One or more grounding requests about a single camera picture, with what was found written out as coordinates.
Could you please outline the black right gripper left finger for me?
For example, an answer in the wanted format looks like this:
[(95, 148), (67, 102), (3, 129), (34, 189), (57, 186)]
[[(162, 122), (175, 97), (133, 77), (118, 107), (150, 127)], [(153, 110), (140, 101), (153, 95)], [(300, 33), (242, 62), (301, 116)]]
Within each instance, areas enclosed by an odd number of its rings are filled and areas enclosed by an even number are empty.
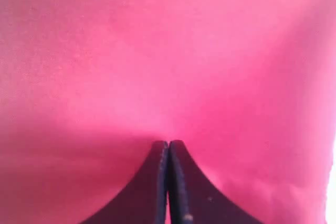
[(167, 142), (153, 142), (131, 181), (83, 223), (165, 223), (168, 156)]

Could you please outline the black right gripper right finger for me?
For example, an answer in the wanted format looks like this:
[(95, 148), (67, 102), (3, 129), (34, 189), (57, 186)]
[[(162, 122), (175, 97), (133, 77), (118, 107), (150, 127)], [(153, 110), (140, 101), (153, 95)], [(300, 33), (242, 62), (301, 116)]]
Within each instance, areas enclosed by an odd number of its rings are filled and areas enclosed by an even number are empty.
[(260, 223), (210, 182), (180, 140), (169, 144), (167, 191), (171, 223)]

